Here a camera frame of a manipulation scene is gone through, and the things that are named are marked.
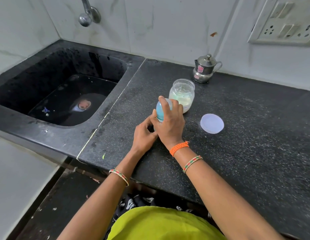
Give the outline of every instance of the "black granite countertop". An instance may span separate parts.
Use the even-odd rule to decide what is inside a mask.
[[[9,72],[29,67],[54,46],[92,49],[59,41]],[[0,105],[0,130],[87,164],[114,168],[129,151],[135,126],[156,107],[158,96],[168,97],[173,82],[189,79],[193,68],[93,49],[130,65],[88,121],[73,127],[56,126]],[[225,128],[220,133],[211,135],[201,129],[200,119],[207,113],[223,119]],[[310,239],[309,91],[216,73],[209,84],[195,83],[195,99],[184,116],[183,139],[190,141],[196,153],[276,230]],[[132,178],[202,204],[159,140],[141,159]]]

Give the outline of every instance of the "white lid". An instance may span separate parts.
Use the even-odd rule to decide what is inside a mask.
[[[216,134],[224,128],[224,122],[219,116],[207,113],[200,120],[200,126],[207,133]]]

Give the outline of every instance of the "white seam line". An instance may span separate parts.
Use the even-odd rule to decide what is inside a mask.
[[[132,76],[132,78],[130,79],[130,81],[127,83],[126,87],[124,88],[124,90],[121,92],[121,94],[118,96],[118,98],[116,99],[116,101],[114,102],[113,106],[110,108],[110,110],[108,111],[108,113],[105,115],[104,119],[106,118],[106,116],[110,113],[110,111],[112,110],[112,108],[114,107],[115,103],[117,102],[117,100],[119,99],[119,97],[122,95],[122,93],[125,91],[125,89],[127,88],[127,86],[129,85],[129,83],[131,82],[131,80],[133,79],[133,77],[135,76],[135,74],[138,72],[139,68],[141,68],[141,66],[144,64],[146,58],[143,60],[143,62],[141,63],[141,65],[138,67],[137,71],[134,73],[134,75]],[[85,149],[85,147],[87,146],[87,144],[89,143],[89,141],[92,139],[92,137],[94,136],[95,132],[98,130],[99,126],[101,125],[101,123],[104,121],[104,119],[100,122],[100,124],[97,126],[97,128],[95,129],[95,131],[93,132],[93,134],[89,137],[88,141],[86,142],[86,144],[84,145],[84,147],[80,150],[79,154],[76,157],[76,160],[79,161],[78,157],[79,155],[83,152],[83,150]]]

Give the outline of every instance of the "open jar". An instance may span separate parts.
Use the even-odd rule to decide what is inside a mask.
[[[169,91],[169,99],[175,99],[183,105],[183,113],[186,113],[193,103],[195,97],[195,84],[188,79],[174,81]]]

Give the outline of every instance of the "electrical outlet panel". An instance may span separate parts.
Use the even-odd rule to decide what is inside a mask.
[[[310,0],[266,0],[248,42],[310,46]]]

